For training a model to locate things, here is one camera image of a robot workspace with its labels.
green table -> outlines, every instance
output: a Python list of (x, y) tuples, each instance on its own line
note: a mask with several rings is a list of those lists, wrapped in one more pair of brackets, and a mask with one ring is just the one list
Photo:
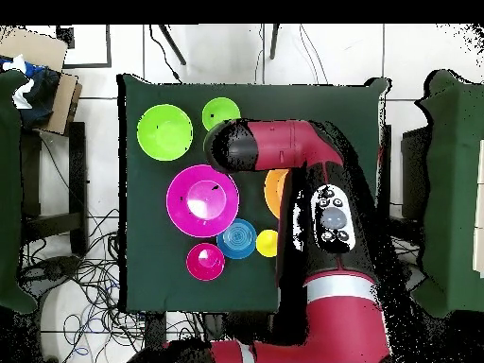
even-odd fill
[[(155, 85), (124, 75), (127, 118), (127, 309), (129, 311), (275, 311), (275, 258), (255, 251), (243, 260), (226, 259), (223, 273), (212, 282), (199, 282), (185, 267), (185, 258), (200, 242), (180, 232), (165, 208), (173, 178), (193, 164), (206, 164), (201, 123), (203, 106), (225, 96), (237, 103), (243, 117), (331, 121), (350, 139), (370, 188), (376, 190), (380, 96), (388, 82), (377, 78), (368, 86)], [(194, 139), (174, 162), (149, 158), (136, 139), (136, 126), (152, 106), (169, 103), (192, 120)], [(277, 230), (278, 221), (264, 200), (266, 172), (233, 175), (240, 193), (238, 217), (260, 233)]]

white tiled floor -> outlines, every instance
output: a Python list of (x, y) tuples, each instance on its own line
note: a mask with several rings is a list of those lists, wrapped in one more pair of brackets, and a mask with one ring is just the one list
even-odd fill
[[(182, 67), (157, 26), (155, 39), (160, 41), (168, 62), (187, 83), (254, 83), (257, 56), (262, 49), (258, 24), (171, 26), (170, 32), (187, 61)], [(433, 25), (304, 25), (313, 45), (318, 50), (325, 75), (330, 84), (361, 85), (369, 78), (384, 75), (392, 81), (386, 107), (387, 124), (392, 125), (392, 187), (391, 201), (402, 202), (401, 156), (399, 141), (407, 130), (424, 126), (426, 120), (413, 100), (424, 94), (424, 80), (434, 69), (452, 68), (459, 75), (474, 82), (484, 79), (483, 54), (473, 46), (472, 32), (461, 26)], [(282, 24), (274, 60), (270, 60), (272, 25), (266, 25), (266, 84), (312, 84), (315, 74), (305, 52), (299, 25)], [(318, 70), (319, 82), (323, 73), (311, 45), (306, 47)], [(83, 85), (78, 104), (77, 121), (86, 123), (88, 148), (89, 209), (94, 217), (106, 215), (117, 208), (119, 167), (117, 159), (117, 87), (115, 75), (131, 73), (148, 81), (175, 82), (164, 63), (161, 48), (149, 37), (148, 26), (111, 26), (112, 68), (78, 68), (66, 70), (79, 76)], [(257, 83), (262, 83), (262, 57), (257, 70)], [(43, 136), (63, 177), (67, 180), (67, 141), (56, 135)], [(44, 214), (66, 212), (68, 192), (57, 175), (46, 151), (42, 158), (41, 201)], [(399, 215), (398, 206), (391, 212)], [(102, 225), (103, 233), (117, 229), (118, 214)], [(90, 218), (90, 229), (95, 220)], [(49, 239), (49, 246), (41, 257), (69, 254), (67, 237)], [(90, 257), (103, 258), (102, 244)], [(72, 350), (62, 331), (70, 314), (79, 314), (87, 302), (77, 285), (68, 283), (53, 290), (43, 310), (43, 348), (46, 355), (64, 359)], [(183, 314), (169, 314), (168, 324), (183, 320)], [(92, 363), (108, 339), (107, 334), (89, 333), (79, 343), (92, 353), (74, 354), (69, 363)], [(101, 352), (97, 363), (124, 363), (133, 350), (110, 341), (106, 356)]]

black border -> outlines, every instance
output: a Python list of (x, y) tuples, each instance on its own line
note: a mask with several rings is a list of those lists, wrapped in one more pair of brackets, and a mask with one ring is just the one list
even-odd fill
[(127, 144), (128, 144), (128, 124), (126, 117), (126, 85), (124, 76), (127, 74), (117, 74), (116, 83), (118, 88), (117, 94), (117, 110), (119, 120), (119, 252), (118, 252), (118, 267), (119, 267), (119, 300), (117, 308), (122, 313), (128, 313), (128, 269), (127, 269), (127, 235), (126, 223), (128, 220), (128, 204), (127, 204), (127, 185), (128, 185), (128, 163), (127, 163)]
[(73, 68), (111, 68), (111, 29), (109, 25), (106, 25), (106, 62), (101, 63), (87, 63), (87, 64), (64, 64), (63, 70), (70, 70)]

orange bowl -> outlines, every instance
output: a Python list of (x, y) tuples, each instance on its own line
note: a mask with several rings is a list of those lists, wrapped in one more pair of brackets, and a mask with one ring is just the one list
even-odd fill
[(270, 170), (264, 183), (264, 197), (269, 210), (279, 218), (285, 176), (289, 170)]

green cloth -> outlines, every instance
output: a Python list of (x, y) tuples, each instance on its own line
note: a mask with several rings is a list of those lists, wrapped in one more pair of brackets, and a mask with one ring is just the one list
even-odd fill
[(21, 119), (12, 95), (27, 82), (19, 71), (0, 74), (0, 305), (19, 313), (37, 308), (16, 280), (22, 230)]
[(429, 80), (429, 94), (421, 104), (432, 121), (422, 259), (431, 279), (413, 295), (435, 317), (455, 310), (484, 312), (484, 279), (473, 271), (484, 86), (461, 82), (441, 70)]
[[(201, 111), (215, 97), (228, 97), (242, 117), (260, 120), (301, 119), (333, 122), (353, 143), (373, 192), (379, 147), (379, 109), (388, 82), (377, 78), (368, 86), (155, 85), (124, 75), (127, 115), (127, 308), (130, 311), (274, 311), (277, 308), (275, 258), (257, 251), (242, 260), (226, 259), (223, 273), (212, 282), (194, 279), (185, 258), (201, 242), (180, 232), (165, 208), (173, 178), (193, 164), (207, 164), (203, 139), (207, 130)], [(152, 106), (169, 103), (192, 120), (192, 146), (174, 162), (150, 159), (136, 139), (136, 126)], [(257, 233), (277, 230), (278, 221), (264, 199), (266, 172), (233, 174), (240, 194), (238, 217)]]

